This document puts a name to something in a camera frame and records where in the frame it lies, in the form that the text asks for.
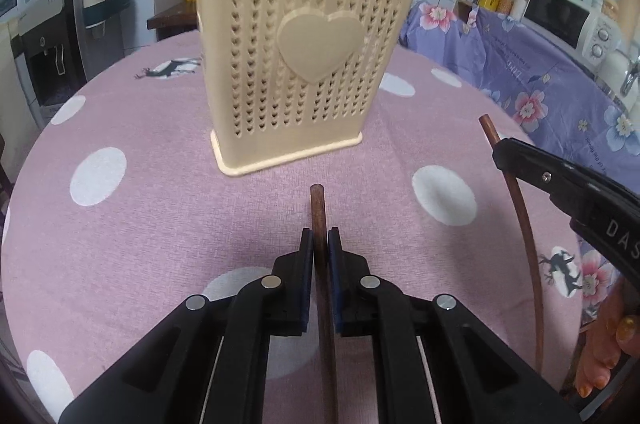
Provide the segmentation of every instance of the wooden chopstick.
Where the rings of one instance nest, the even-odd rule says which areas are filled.
[[[316,305],[320,341],[320,369],[324,422],[338,424],[338,384],[335,370],[334,321],[331,314],[329,254],[327,250],[324,187],[311,186],[311,227],[314,233],[314,267],[316,270]]]
[[[489,144],[493,148],[500,141],[500,136],[497,130],[495,130],[494,123],[491,121],[489,115],[485,114],[479,119],[480,125],[486,138],[489,140]],[[531,229],[531,222],[529,220],[529,214],[527,213],[527,205],[524,202],[522,191],[516,179],[510,173],[503,173],[504,181],[507,183],[509,195],[511,195],[511,201],[513,207],[516,210],[518,217],[518,223],[520,224],[520,231],[522,232],[522,238],[524,240],[524,250],[527,255],[527,261],[529,262],[529,274],[531,276],[531,283],[533,286],[533,310],[536,320],[536,358],[535,358],[535,370],[539,374],[542,373],[542,362],[544,358],[544,346],[545,346],[545,319],[544,319],[544,301],[542,297],[542,278],[540,277],[540,264],[538,263],[538,252],[536,251],[536,242],[533,238],[533,230]]]

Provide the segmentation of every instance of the finger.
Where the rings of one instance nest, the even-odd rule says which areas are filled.
[[[640,318],[625,316],[618,325],[616,340],[627,354],[640,357]]]
[[[593,385],[587,379],[586,374],[584,373],[584,360],[587,355],[592,355],[589,349],[589,340],[587,344],[582,349],[582,354],[580,355],[580,360],[578,361],[578,368],[575,371],[575,389],[578,391],[578,394],[582,398],[588,397],[591,391],[593,391]]]
[[[623,296],[624,279],[621,278],[611,289],[606,300],[602,302],[598,309],[598,319],[602,319],[606,324],[607,333],[614,336],[618,324],[622,320],[625,311],[625,300]]]
[[[604,364],[609,370],[616,367],[622,353],[620,345],[616,341],[615,331],[610,332],[610,326],[613,324],[611,322],[622,317],[622,313],[618,314],[618,311],[622,310],[622,305],[620,307],[616,305],[616,301],[612,300],[606,306],[600,306],[598,319],[591,325],[588,333],[588,339],[591,341],[593,349],[593,356],[590,357],[593,357],[600,364]],[[586,358],[587,364],[590,363],[590,357]],[[595,365],[589,364],[589,368],[593,369]]]
[[[582,369],[584,377],[593,386],[602,390],[611,377],[611,371],[594,356],[594,333],[595,328],[590,328],[587,333],[587,344],[582,353]]]

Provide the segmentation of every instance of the round table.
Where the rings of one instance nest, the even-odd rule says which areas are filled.
[[[54,419],[89,383],[193,293],[233,295],[297,249],[309,187],[325,187],[327,221],[372,274],[425,299],[448,292],[529,364],[532,287],[502,174],[478,123],[527,140],[491,99],[401,47],[361,144],[240,178],[210,145],[200,39],[142,48],[72,97],[34,145],[2,236],[12,335]],[[523,185],[540,255],[575,256],[568,217]],[[543,376],[564,378],[581,296],[541,265]],[[370,341],[337,340],[344,422],[376,422]],[[264,422],[321,422],[318,323],[274,338]]]

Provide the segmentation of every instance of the microwave oven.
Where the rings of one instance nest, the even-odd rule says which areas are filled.
[[[581,0],[529,0],[522,23],[591,72],[620,42],[618,24]]]

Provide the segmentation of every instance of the beige plastic utensil holder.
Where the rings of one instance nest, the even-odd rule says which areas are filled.
[[[197,0],[220,170],[358,144],[412,0]]]

